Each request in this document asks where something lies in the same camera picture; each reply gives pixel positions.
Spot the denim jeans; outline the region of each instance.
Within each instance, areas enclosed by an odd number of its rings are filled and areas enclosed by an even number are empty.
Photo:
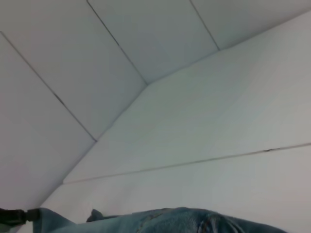
[[[103,217],[93,211],[88,223],[75,224],[40,209],[34,233],[285,233],[277,228],[203,209],[161,209]]]

